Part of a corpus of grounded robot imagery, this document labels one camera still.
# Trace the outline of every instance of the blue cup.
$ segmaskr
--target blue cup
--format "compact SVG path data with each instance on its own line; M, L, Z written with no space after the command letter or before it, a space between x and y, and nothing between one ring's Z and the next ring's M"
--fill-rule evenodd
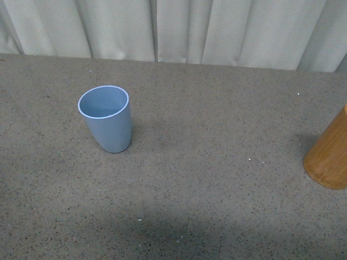
M100 86L85 92L78 110L99 145L109 153L127 149L131 141L128 93L116 86Z

